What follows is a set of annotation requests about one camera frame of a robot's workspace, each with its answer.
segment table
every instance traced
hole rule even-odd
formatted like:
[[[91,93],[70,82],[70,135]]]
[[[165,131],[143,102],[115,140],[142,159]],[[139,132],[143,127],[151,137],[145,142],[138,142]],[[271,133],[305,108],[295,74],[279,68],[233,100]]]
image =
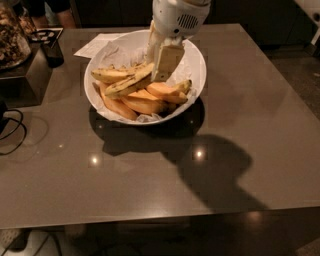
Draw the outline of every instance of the table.
[[[0,228],[142,220],[320,206],[320,123],[238,24],[192,41],[208,68],[200,99],[161,126],[101,118],[83,89],[98,33],[65,30],[65,63],[28,136],[0,158]]]

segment white paper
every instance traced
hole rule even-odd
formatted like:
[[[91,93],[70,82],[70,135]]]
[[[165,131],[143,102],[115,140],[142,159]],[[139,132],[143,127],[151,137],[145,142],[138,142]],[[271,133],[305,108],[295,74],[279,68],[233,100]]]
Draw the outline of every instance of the white paper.
[[[145,55],[146,55],[147,49],[144,48],[137,48],[134,51],[129,51],[124,47],[118,46],[116,43],[108,42],[104,53],[101,59],[100,63],[97,63],[97,67],[103,68],[108,67],[111,64],[115,66],[115,68],[119,68],[121,66],[130,67],[134,63],[142,63],[144,61]],[[181,82],[186,79],[190,79],[191,76],[191,69],[189,66],[189,63],[187,61],[187,58],[184,56],[175,70],[175,72],[172,74],[172,76],[169,78],[169,80],[166,82],[169,86],[175,85],[178,82]],[[188,102],[185,103],[186,107],[187,105],[191,105],[194,103],[195,98],[194,95],[196,95],[197,88],[192,87],[191,91],[188,93]],[[94,100],[94,105],[96,106],[97,112],[106,117],[108,120],[118,120],[118,121],[126,121],[123,117],[119,116],[118,114],[114,113],[113,111],[110,111],[104,106],[104,103],[98,93],[97,88],[94,90],[88,90],[89,97]],[[135,121],[135,123],[150,123],[155,121],[160,121],[163,118],[159,115],[153,114],[152,116],[149,115],[140,115],[138,119]]]
[[[109,41],[112,41],[121,35],[123,34],[99,34],[78,50],[74,56],[92,59]]]

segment bowl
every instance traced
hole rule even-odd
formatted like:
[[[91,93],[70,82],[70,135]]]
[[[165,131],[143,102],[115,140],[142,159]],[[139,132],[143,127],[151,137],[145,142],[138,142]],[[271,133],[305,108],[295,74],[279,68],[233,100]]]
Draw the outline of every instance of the bowl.
[[[128,33],[128,34],[124,34],[123,36],[120,36],[117,39],[113,40],[112,45],[119,46],[120,48],[122,47],[123,49],[131,53],[136,52],[137,49],[143,49],[145,51],[148,45],[149,33],[150,33],[149,30],[139,30],[139,31]],[[116,121],[126,125],[136,125],[136,126],[155,125],[155,124],[166,122],[180,115],[181,113],[186,111],[186,109],[188,109],[192,104],[194,104],[196,99],[200,96],[204,88],[204,85],[206,82],[206,76],[207,76],[206,63],[199,49],[189,40],[185,40],[184,45],[185,45],[184,57],[182,58],[181,63],[177,67],[177,70],[172,74],[172,77],[180,77],[181,79],[181,76],[184,76],[183,72],[188,73],[188,74],[185,74],[185,79],[192,80],[192,90],[187,95],[188,101],[185,104],[179,106],[173,113],[161,119],[151,120],[151,121],[144,120],[143,122],[140,122],[140,121],[132,121],[132,120],[126,119],[114,113],[113,111],[107,109],[104,106],[102,98],[100,97],[98,91],[93,85],[93,83],[95,82],[95,79],[91,76],[90,73],[91,73],[91,70],[98,67],[102,67],[103,66],[102,63],[108,62],[108,60],[106,62],[106,54],[107,54],[106,52],[110,50],[110,45],[108,46],[108,44],[104,46],[91,59],[91,61],[89,62],[86,68],[85,77],[84,77],[84,89],[89,102],[97,110],[97,112],[104,118],[110,121]]]

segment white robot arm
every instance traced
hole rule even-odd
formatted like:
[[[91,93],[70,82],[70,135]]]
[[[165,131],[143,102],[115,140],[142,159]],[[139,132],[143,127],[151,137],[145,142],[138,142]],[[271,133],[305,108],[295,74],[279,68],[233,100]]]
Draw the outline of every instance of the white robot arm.
[[[183,40],[195,35],[210,12],[211,0],[153,0],[147,61],[152,81],[166,81],[184,55]]]
[[[301,9],[320,27],[320,1],[319,0],[295,0]]]

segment white bowl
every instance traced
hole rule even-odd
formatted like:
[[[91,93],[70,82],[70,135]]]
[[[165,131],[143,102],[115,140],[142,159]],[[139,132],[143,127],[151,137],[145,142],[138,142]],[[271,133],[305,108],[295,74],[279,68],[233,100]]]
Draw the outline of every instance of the white bowl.
[[[140,31],[135,31],[132,33],[125,34],[121,37],[118,37],[117,39],[113,40],[113,43],[121,47],[124,47],[124,49],[126,50],[135,51],[138,48],[146,48],[148,44],[148,40],[149,40],[149,30],[140,30]],[[103,61],[107,46],[102,48],[99,51],[99,53],[91,59],[85,72],[84,87],[85,87],[86,95],[91,105],[97,110],[97,112],[100,115],[102,115],[103,117],[105,117],[110,121],[117,121],[123,124],[137,125],[137,126],[154,125],[154,124],[163,123],[183,113],[199,97],[205,85],[206,76],[207,76],[206,63],[199,49],[189,40],[185,40],[184,44],[185,44],[185,55],[182,61],[184,61],[185,65],[188,65],[188,70],[190,70],[190,74],[188,74],[188,77],[186,77],[186,79],[192,80],[193,91],[192,93],[189,93],[187,95],[188,101],[185,104],[181,105],[179,108],[177,108],[172,114],[162,118],[161,120],[150,121],[150,122],[138,122],[138,121],[132,121],[132,120],[123,118],[117,115],[116,113],[110,111],[104,106],[100,95],[98,94],[98,92],[93,86],[93,82],[95,81],[95,79],[91,76],[90,73],[91,73],[91,70],[97,67],[101,67],[101,62]]]

